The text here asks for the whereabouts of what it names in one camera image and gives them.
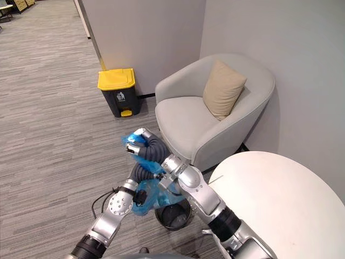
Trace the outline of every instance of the yellow trash can lid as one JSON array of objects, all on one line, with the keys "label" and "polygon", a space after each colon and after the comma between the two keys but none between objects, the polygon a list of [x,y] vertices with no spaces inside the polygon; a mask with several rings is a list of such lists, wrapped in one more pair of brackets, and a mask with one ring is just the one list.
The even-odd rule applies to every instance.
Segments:
[{"label": "yellow trash can lid", "polygon": [[98,88],[103,91],[130,88],[135,85],[133,69],[112,69],[98,73]]}]

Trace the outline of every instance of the white armchair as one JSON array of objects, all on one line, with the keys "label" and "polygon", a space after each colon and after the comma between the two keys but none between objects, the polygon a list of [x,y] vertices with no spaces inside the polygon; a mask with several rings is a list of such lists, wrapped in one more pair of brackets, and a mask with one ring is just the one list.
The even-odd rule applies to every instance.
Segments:
[{"label": "white armchair", "polygon": [[[231,113],[218,121],[205,106],[203,92],[219,59],[247,77]],[[240,54],[216,54],[181,69],[156,86],[156,117],[173,153],[204,171],[232,155],[270,99],[274,78],[258,62]]]}]

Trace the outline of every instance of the black trash bin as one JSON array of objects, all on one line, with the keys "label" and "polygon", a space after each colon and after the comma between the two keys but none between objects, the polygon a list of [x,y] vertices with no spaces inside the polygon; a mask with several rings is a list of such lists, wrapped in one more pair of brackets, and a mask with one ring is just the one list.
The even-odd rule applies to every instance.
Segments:
[{"label": "black trash bin", "polygon": [[194,217],[186,199],[173,205],[155,209],[155,214],[160,224],[171,231],[184,228]]},{"label": "black trash bin", "polygon": [[115,117],[127,117],[140,112],[140,102],[135,93],[133,69],[99,72],[98,88],[102,91]]}]

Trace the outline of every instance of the white wall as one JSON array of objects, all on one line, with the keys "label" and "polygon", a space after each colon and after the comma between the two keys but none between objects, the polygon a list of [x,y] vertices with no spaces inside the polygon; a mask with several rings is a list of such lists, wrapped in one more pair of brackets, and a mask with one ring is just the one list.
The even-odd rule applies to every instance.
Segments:
[{"label": "white wall", "polygon": [[246,141],[310,168],[345,201],[345,1],[207,0],[201,56],[244,53],[276,78]]},{"label": "white wall", "polygon": [[106,69],[133,67],[139,94],[199,59],[206,0],[82,0]]}]

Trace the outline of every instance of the round white table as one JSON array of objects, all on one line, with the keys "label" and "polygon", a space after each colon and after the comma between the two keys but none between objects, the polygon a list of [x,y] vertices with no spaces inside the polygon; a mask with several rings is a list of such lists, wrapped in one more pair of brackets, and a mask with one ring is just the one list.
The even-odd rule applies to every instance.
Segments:
[{"label": "round white table", "polygon": [[345,258],[345,206],[303,165],[277,154],[243,152],[221,162],[210,182],[278,259]]}]

